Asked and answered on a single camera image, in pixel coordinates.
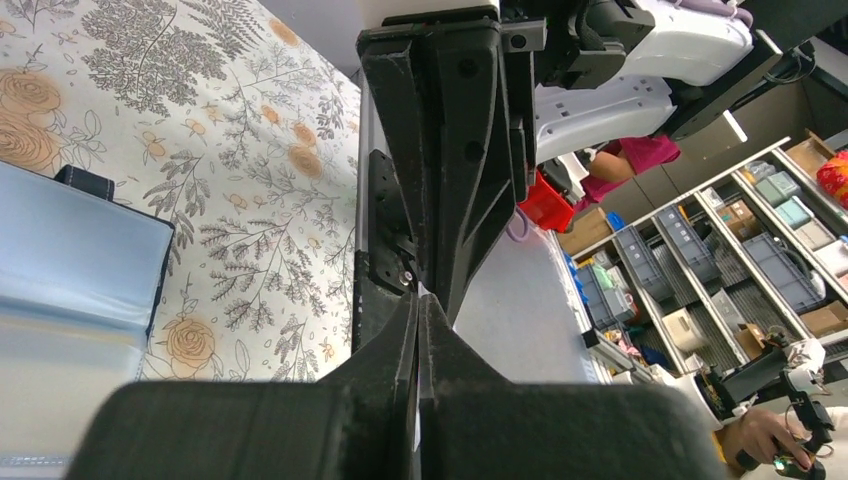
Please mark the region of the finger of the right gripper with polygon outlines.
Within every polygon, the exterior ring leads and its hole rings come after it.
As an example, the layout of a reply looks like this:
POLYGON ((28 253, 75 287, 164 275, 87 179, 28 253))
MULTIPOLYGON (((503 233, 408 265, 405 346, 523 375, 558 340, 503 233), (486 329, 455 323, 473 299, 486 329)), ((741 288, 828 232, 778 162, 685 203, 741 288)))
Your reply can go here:
POLYGON ((437 71, 419 40, 361 39, 357 52, 416 243, 418 278, 434 292, 438 189, 432 160, 438 134, 433 106, 438 99, 437 71))

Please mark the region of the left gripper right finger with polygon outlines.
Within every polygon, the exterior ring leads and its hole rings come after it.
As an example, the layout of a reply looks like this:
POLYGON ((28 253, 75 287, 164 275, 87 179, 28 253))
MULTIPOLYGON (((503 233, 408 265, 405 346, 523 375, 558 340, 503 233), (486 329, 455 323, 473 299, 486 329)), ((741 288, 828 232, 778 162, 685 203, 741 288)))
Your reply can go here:
POLYGON ((426 479, 721 479, 708 429, 669 387, 519 384, 418 302, 426 479))

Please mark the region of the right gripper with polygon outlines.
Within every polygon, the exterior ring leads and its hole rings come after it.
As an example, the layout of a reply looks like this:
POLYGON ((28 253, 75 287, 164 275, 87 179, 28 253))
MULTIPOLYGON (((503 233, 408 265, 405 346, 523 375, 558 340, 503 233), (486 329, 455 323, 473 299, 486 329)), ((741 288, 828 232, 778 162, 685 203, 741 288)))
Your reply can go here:
POLYGON ((500 1, 498 24, 448 24, 431 42, 440 124, 425 162, 426 288, 453 323, 472 274, 474 236, 509 184, 525 192, 538 161, 624 137, 636 102, 613 93, 625 59, 653 29, 623 1, 500 1), (485 184, 496 122, 508 161, 485 184))

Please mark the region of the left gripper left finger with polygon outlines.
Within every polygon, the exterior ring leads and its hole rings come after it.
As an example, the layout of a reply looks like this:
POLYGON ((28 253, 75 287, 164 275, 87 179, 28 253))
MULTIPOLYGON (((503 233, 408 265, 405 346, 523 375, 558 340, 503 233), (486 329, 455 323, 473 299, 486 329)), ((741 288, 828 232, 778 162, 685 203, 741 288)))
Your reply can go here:
POLYGON ((141 381, 95 415, 70 479, 408 479, 418 298, 314 383, 141 381))

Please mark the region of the blue leather card holder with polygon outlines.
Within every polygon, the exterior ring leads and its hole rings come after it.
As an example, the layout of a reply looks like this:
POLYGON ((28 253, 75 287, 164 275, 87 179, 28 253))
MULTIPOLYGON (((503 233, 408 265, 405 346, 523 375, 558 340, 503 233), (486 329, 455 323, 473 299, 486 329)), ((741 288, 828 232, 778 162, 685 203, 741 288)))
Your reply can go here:
POLYGON ((101 404, 138 379, 174 226, 66 166, 1 167, 1 475, 59 479, 101 404))

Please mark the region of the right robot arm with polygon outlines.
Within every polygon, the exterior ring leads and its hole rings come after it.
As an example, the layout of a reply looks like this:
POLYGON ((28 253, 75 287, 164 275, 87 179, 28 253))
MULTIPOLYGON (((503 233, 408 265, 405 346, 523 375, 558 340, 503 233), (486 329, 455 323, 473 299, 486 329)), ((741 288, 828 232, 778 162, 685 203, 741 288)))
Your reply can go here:
POLYGON ((562 233, 565 161, 682 140, 781 56, 723 1, 364 1, 354 323, 425 289, 453 320, 515 214, 562 233))

